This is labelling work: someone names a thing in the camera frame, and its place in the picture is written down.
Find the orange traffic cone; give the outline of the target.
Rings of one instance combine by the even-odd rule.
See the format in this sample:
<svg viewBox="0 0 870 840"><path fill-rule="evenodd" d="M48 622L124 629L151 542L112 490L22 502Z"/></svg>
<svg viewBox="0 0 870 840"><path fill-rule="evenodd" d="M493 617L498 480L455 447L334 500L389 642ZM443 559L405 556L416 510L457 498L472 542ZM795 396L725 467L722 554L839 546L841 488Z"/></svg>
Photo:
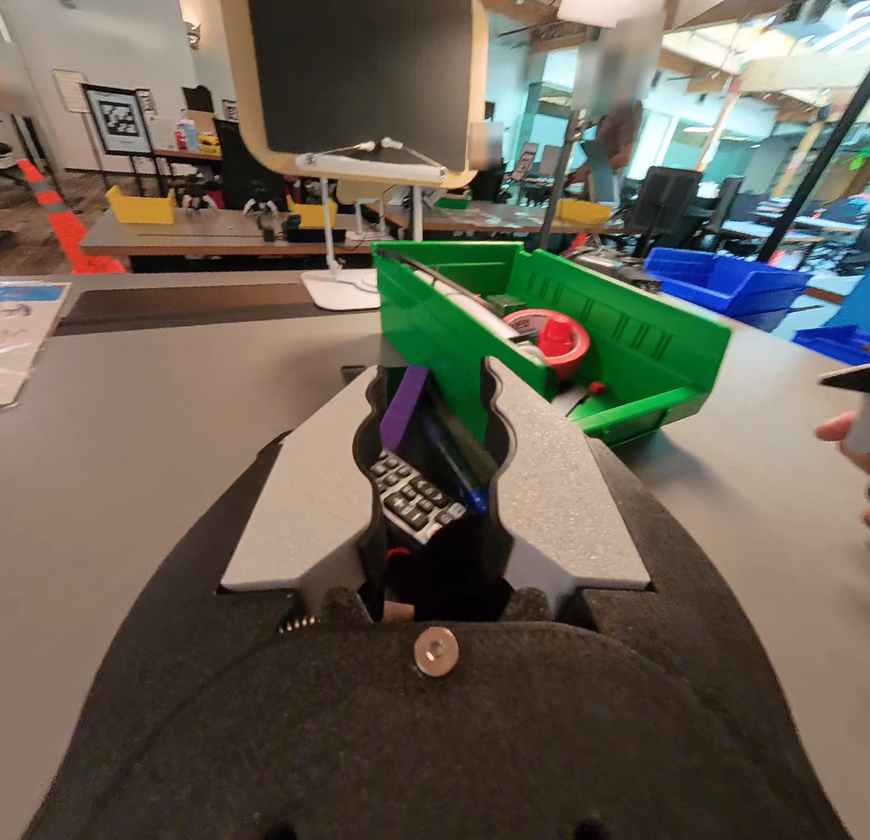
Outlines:
<svg viewBox="0 0 870 840"><path fill-rule="evenodd" d="M47 217L72 272L76 275L125 274L125 266L120 260L82 252L81 244L88 230L59 190L30 161L17 160L16 164Z"/></svg>

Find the purple block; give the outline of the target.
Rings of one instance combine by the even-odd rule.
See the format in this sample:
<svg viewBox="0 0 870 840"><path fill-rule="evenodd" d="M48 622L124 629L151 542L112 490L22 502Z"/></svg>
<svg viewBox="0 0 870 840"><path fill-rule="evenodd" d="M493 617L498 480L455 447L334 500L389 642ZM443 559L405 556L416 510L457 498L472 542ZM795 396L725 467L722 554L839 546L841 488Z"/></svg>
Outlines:
<svg viewBox="0 0 870 840"><path fill-rule="evenodd" d="M379 424L379 436L383 448L397 454L425 391L430 370L409 366L402 370L391 369L390 372L387 407Z"/></svg>

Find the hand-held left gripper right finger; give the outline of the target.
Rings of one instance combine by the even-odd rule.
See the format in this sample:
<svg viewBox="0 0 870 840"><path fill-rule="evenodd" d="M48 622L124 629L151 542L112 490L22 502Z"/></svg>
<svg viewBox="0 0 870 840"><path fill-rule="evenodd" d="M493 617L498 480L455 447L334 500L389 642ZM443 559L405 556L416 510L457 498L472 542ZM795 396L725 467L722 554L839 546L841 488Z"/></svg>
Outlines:
<svg viewBox="0 0 870 840"><path fill-rule="evenodd" d="M481 363L481 402L498 465L484 565L552 607L579 588L646 590L652 578L583 431L493 356Z"/></svg>

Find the plastic-sleeved paper sheet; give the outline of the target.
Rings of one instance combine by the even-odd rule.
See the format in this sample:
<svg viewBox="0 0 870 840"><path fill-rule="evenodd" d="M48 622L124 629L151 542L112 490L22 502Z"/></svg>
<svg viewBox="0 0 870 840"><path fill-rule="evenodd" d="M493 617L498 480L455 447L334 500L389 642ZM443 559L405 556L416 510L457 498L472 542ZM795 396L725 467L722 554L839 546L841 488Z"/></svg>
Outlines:
<svg viewBox="0 0 870 840"><path fill-rule="evenodd" d="M16 404L70 292L67 282L1 281L1 409Z"/></svg>

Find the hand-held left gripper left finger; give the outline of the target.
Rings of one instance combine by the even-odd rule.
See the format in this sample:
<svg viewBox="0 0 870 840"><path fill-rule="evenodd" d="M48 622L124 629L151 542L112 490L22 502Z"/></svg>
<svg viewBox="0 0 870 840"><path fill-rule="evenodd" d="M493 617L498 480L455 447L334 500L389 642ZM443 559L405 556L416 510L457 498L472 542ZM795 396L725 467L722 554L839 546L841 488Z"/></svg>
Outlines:
<svg viewBox="0 0 870 840"><path fill-rule="evenodd" d="M332 588L386 575L386 519L371 469L382 452L386 370L369 367L280 443L220 585L294 588L319 612Z"/></svg>

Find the black computer monitor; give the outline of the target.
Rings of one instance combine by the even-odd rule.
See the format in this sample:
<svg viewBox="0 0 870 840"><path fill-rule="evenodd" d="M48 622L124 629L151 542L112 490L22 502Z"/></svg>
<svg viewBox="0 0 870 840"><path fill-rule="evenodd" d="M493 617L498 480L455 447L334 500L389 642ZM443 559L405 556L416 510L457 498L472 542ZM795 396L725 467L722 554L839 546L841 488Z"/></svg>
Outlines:
<svg viewBox="0 0 870 840"><path fill-rule="evenodd" d="M702 171L651 166L625 216L625 231L647 236L668 234L698 193Z"/></svg>

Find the black framed marker sign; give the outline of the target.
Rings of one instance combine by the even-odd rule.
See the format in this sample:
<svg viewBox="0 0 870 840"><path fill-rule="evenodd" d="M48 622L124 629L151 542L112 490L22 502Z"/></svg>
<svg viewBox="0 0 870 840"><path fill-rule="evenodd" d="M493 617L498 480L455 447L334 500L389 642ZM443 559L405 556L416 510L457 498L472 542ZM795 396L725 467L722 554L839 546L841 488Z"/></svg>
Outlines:
<svg viewBox="0 0 870 840"><path fill-rule="evenodd" d="M151 157L147 119L134 89L82 83L103 151L110 156Z"/></svg>

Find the blue pen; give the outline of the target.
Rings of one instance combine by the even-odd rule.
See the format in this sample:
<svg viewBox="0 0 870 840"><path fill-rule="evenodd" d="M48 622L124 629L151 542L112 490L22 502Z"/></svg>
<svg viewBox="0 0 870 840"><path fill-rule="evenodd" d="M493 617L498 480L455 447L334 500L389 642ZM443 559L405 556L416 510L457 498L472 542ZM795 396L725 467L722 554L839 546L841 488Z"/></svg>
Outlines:
<svg viewBox="0 0 870 840"><path fill-rule="evenodd" d="M463 506L475 515L484 515L488 510L488 494L451 440L441 422L429 412L421 418L425 436L445 466L450 476L451 487Z"/></svg>

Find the plywood-edged black panel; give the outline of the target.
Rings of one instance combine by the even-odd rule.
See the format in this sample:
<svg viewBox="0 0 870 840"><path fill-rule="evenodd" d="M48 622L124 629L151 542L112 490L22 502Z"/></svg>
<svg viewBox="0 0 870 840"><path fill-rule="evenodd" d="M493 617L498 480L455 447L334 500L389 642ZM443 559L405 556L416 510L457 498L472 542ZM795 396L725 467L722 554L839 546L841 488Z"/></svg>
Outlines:
<svg viewBox="0 0 870 840"><path fill-rule="evenodd" d="M480 0L220 0L240 131L285 175L458 188L488 164Z"/></svg>

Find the large blue plastic bin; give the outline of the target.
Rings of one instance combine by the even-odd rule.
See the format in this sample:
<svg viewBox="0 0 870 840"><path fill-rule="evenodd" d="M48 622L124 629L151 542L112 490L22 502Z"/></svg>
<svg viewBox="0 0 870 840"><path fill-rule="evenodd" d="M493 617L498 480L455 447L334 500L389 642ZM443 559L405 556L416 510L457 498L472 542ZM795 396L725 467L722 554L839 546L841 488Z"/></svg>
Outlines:
<svg viewBox="0 0 870 840"><path fill-rule="evenodd" d="M869 363L869 334L856 325L800 330L794 334L793 343L847 366L859 367Z"/></svg>

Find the red tape roll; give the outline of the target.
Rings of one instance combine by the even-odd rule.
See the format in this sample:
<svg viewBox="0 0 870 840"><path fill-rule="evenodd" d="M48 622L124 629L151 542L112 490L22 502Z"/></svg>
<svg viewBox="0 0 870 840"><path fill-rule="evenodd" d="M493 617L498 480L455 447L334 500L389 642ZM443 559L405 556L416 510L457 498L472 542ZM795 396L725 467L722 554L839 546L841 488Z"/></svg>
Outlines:
<svg viewBox="0 0 870 840"><path fill-rule="evenodd" d="M547 316L551 313L565 315L552 309L527 309L506 316L505 321L521 333L533 334L538 343L538 334L546 323ZM591 345L590 336L585 328L576 320L570 319L574 322L574 350L561 359L545 358L546 365L552 368L560 379L569 379L576 374Z"/></svg>

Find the wooden work table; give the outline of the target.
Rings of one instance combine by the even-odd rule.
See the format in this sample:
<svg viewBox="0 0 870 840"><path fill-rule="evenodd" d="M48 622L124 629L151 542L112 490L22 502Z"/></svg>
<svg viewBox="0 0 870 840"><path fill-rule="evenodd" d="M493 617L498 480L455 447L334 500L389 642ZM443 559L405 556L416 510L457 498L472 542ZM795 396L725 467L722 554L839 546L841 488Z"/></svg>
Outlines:
<svg viewBox="0 0 870 840"><path fill-rule="evenodd" d="M267 241L252 217L235 211L178 210L171 225L123 224L106 211L80 243L88 257L120 259L136 274L285 272L325 269L324 231L304 228L286 240L278 222L265 222Z"/></svg>

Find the black calculator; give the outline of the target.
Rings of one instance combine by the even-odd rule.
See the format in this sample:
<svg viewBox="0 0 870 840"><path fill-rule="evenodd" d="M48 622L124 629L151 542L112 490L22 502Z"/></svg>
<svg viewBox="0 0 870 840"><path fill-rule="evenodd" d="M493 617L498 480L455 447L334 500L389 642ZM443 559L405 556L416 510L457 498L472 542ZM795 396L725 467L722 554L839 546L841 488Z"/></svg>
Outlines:
<svg viewBox="0 0 870 840"><path fill-rule="evenodd" d="M402 547L422 548L437 532L468 514L417 468L385 448L370 472L388 528Z"/></svg>

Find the green plastic bin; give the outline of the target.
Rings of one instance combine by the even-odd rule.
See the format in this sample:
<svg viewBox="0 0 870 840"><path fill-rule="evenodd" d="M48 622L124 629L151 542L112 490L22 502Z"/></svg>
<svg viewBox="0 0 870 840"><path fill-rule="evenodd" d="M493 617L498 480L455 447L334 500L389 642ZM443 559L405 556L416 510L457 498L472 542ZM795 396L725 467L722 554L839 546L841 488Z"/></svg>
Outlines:
<svg viewBox="0 0 870 840"><path fill-rule="evenodd" d="M509 295L530 309L577 321L590 347L572 377L603 392L568 416L587 436L615 449L698 413L714 388L731 330L570 261L520 243L391 241L372 258L382 332L407 363L428 367L447 406L479 441L487 415L481 362L495 356L551 400L560 382L437 291L411 258L481 297Z"/></svg>

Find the black floor lamp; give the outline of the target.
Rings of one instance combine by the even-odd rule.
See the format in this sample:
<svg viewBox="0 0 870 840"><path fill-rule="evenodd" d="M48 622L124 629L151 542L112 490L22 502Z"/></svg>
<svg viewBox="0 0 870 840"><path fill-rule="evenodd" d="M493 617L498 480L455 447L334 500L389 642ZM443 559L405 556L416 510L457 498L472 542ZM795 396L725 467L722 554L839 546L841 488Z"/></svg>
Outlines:
<svg viewBox="0 0 870 840"><path fill-rule="evenodd" d="M773 226L770 236L761 247L757 261L762 264L767 264L773 257L773 254L778 249L778 246L793 222L799 216L800 210L806 200L809 198L814 187L818 183L821 176L826 171L829 163L832 160L835 152L839 149L842 141L849 133L855 124L858 116L864 110L869 99L869 73L865 74L864 79L858 86L850 102L846 106L841 118L836 122L832 131L819 151L816 159L813 161L804 179L799 183L799 186L794 193L792 200L786 210L780 215Z"/></svg>

